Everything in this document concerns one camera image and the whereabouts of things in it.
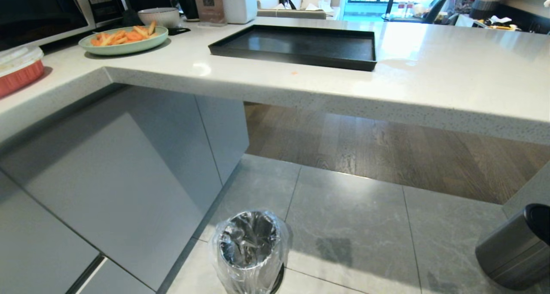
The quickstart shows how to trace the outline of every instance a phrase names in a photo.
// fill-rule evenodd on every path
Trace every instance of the microwave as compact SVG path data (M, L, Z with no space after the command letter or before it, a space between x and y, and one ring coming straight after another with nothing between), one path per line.
M123 0L0 0L0 51L44 45L122 18Z

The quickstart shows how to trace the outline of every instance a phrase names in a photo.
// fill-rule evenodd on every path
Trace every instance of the black cup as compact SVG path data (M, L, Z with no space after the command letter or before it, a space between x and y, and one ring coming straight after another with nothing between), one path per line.
M181 10L185 14L187 21L199 21L199 12L195 0L178 0Z

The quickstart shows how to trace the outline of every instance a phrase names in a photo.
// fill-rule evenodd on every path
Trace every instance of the drawer handle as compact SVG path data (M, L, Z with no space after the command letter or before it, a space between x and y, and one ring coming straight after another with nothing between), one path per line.
M107 257L105 255L98 255L92 263L84 270L84 272L76 279L76 282L69 288L67 291L67 294L80 294L82 290L84 290L84 287L92 278L94 275L100 270L100 268L105 264L107 261Z

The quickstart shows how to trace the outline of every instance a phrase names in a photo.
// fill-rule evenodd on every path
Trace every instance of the wooden floor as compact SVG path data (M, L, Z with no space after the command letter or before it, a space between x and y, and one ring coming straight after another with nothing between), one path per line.
M246 153L503 204L550 160L550 147L246 104Z

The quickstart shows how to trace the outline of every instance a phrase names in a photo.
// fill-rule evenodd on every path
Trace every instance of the black tray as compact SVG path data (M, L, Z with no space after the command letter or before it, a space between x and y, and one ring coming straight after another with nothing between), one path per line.
M374 32L252 25L208 46L213 55L372 71Z

